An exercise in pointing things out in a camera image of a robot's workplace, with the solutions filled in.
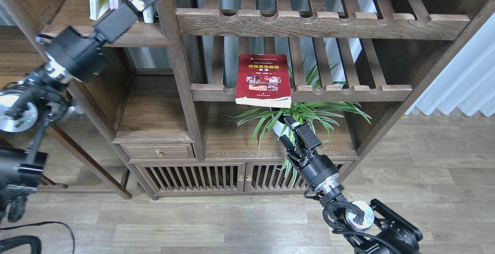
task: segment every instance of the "cabinet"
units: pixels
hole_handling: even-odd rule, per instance
[[[55,35],[68,25],[89,34],[87,1],[2,4],[34,41],[38,32]],[[304,190],[300,179],[288,187],[277,170],[285,153],[274,135],[258,149],[248,144],[253,125],[236,127],[224,116],[246,108],[233,103],[235,88],[224,83],[225,36],[239,36],[240,53],[249,53],[249,37],[263,37],[265,53],[275,52],[274,37],[282,37],[290,46],[294,101],[359,101],[373,117],[368,125],[346,115],[324,150],[344,180],[495,10],[495,0],[373,0],[376,13],[361,12],[357,0],[341,0],[343,12],[327,11],[324,0],[308,0],[308,11],[275,1],[276,11],[265,11],[256,9],[256,0],[241,0],[237,10],[220,9],[219,0],[205,0],[201,9],[197,0],[158,0],[160,22],[136,23],[108,50],[123,57],[121,47],[167,48],[173,75],[137,75],[128,65],[71,85],[69,92],[150,196]],[[203,35],[214,36],[211,81],[207,64],[189,65],[184,49],[199,44],[201,50],[197,37]],[[324,70],[323,88],[306,85],[300,37],[311,38],[322,68],[329,64],[323,38],[336,38],[348,85],[333,85]],[[360,39],[357,61],[348,38]]]

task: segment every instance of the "wooden leg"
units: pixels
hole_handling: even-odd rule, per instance
[[[85,150],[81,148],[67,133],[65,133],[58,125],[53,125],[47,129],[46,132],[50,134],[60,145],[66,148],[71,154],[73,154],[82,164],[84,164],[89,170],[92,171],[97,177],[99,177],[104,183],[109,185],[117,194],[124,199],[131,199],[132,195],[124,186],[122,186],[113,176],[110,175],[101,165],[99,165]]]

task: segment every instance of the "brass knob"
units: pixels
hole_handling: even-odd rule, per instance
[[[158,157],[159,159],[163,157],[163,152],[161,152],[160,150],[155,150],[156,152],[156,157]]]

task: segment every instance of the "potted plant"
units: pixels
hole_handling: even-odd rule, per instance
[[[332,71],[337,64],[330,66],[330,71]],[[315,89],[321,88],[321,81],[318,76],[318,67],[314,65],[311,69],[306,70],[304,72],[304,76],[306,77],[306,83],[308,85],[313,86]],[[346,82],[338,82],[335,81],[334,84],[345,85]],[[327,143],[327,146],[330,142],[330,134],[334,129],[333,125],[338,126],[339,123],[334,120],[332,117],[342,118],[343,115],[339,113],[335,113],[336,111],[349,112],[354,114],[361,115],[368,123],[370,122],[371,117],[361,111],[359,108],[361,105],[357,102],[292,102],[290,108],[266,108],[266,107],[257,107],[250,109],[242,114],[237,116],[229,116],[230,118],[235,118],[241,120],[237,122],[237,126],[240,126],[250,120],[258,120],[258,124],[256,125],[253,135],[251,136],[251,140],[249,143],[252,143],[256,136],[259,134],[258,140],[258,148],[261,146],[261,141],[263,136],[267,131],[274,130],[277,135],[282,136],[283,134],[288,134],[289,139],[294,143],[294,137],[292,136],[292,132],[288,131],[288,127],[281,121],[281,118],[287,115],[292,115],[300,124],[307,123],[309,127],[315,132],[314,124],[315,122],[320,123],[326,130],[328,139],[322,141],[322,143]],[[285,172],[285,176],[288,175],[289,169],[291,167],[288,159],[285,160],[285,163],[282,167],[282,170],[287,169]],[[295,168],[292,170],[292,185],[295,182],[295,176],[297,171]]]

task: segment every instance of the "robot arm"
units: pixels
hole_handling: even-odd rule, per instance
[[[56,38],[40,35],[49,61],[12,86],[0,92],[0,129],[21,132],[39,123],[27,150],[0,147],[0,221],[11,204],[9,221],[18,221],[27,196],[35,193],[46,162],[46,153],[38,152],[45,129],[67,112],[70,103],[60,92],[72,79],[89,82],[106,67],[100,49],[113,43],[156,0],[131,0],[111,11],[94,25],[94,32],[82,37],[68,27]],[[52,39],[51,43],[43,39]]]
[[[347,201],[343,186],[336,181],[339,169],[326,155],[316,152],[321,142],[309,125],[299,124],[292,116],[284,121],[295,137],[295,145],[287,136],[280,137],[287,158],[309,185],[304,196],[323,206],[323,219],[333,233],[343,235],[356,254],[419,254],[418,242],[423,235],[418,228],[377,199],[369,205]],[[316,194],[308,196],[310,191]],[[376,236],[366,233],[373,224],[381,230]]]

